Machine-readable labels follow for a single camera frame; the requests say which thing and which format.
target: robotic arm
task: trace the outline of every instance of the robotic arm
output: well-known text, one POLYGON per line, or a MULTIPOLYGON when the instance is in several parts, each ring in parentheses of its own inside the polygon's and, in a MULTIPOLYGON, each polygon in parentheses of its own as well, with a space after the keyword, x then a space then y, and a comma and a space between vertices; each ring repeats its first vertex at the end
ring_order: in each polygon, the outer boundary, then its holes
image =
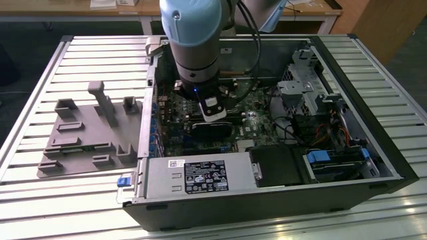
POLYGON ((198 102, 203 121, 212 122, 226 116, 217 83, 221 30, 230 20, 230 24, 252 28, 261 26, 260 31, 270 32, 276 27, 285 2, 285 0, 159 0, 162 29, 169 39, 181 86, 187 98, 198 102))

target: power supply label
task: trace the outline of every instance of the power supply label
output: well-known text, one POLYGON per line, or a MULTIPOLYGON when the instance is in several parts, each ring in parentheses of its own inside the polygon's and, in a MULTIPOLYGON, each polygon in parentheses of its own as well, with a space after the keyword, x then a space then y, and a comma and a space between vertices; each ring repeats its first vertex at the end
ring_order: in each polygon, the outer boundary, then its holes
POLYGON ((183 164, 185 193, 201 194, 228 191, 224 161, 203 161, 183 164))

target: motherboard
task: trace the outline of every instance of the motherboard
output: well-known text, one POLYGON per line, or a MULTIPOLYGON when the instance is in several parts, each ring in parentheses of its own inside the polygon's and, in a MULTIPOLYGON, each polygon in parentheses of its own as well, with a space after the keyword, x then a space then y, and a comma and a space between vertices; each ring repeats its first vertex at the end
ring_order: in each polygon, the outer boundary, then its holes
MULTIPOLYGON (((236 81, 229 95, 241 96, 249 87, 250 80, 236 81)), ((170 91, 161 116, 163 156, 236 153, 246 147, 277 144, 265 104, 265 89, 254 88, 234 108, 226 110, 224 119, 206 123, 197 102, 170 91)))

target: metal slatted table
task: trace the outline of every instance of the metal slatted table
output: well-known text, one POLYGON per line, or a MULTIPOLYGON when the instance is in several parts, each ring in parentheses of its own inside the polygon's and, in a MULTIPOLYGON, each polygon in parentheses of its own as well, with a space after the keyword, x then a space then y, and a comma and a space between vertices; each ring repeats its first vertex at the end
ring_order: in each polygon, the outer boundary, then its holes
MULTIPOLYGON (((143 100, 145 36, 75 36, 61 41, 0 150, 0 239, 389 239, 427 234, 425 112, 356 39, 320 36, 420 180, 348 211, 146 232, 121 210, 115 181, 131 168, 38 179, 37 163, 58 98, 93 104, 87 81, 113 102, 143 100)), ((336 86, 324 73, 332 89, 336 86)))

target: white desk leg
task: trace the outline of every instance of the white desk leg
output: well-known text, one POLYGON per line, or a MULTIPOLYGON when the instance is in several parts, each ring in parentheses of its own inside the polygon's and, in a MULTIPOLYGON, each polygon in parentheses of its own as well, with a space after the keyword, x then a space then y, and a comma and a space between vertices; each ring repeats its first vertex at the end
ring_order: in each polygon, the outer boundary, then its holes
POLYGON ((143 35, 153 35, 151 16, 141 16, 139 17, 139 25, 141 25, 141 31, 142 31, 143 35))
POLYGON ((329 34, 337 16, 326 16, 322 21, 317 34, 329 34))

